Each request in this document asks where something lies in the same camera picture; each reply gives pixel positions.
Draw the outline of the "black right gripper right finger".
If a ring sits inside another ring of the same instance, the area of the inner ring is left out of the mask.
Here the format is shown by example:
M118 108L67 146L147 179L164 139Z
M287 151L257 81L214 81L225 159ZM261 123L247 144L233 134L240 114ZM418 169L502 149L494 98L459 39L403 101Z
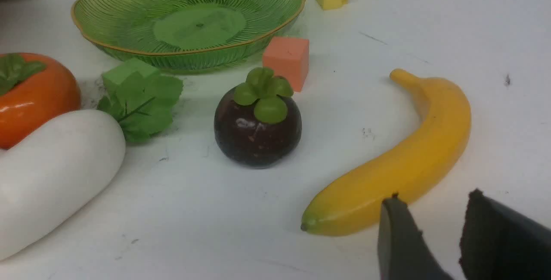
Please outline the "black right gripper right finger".
M469 194L460 238L467 280L548 280L551 231L475 189Z

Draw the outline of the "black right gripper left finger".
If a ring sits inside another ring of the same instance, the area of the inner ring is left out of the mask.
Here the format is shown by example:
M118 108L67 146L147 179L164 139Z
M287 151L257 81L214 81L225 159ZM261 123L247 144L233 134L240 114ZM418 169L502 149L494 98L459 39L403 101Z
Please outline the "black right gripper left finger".
M381 202L378 268L382 280L451 280L397 193Z

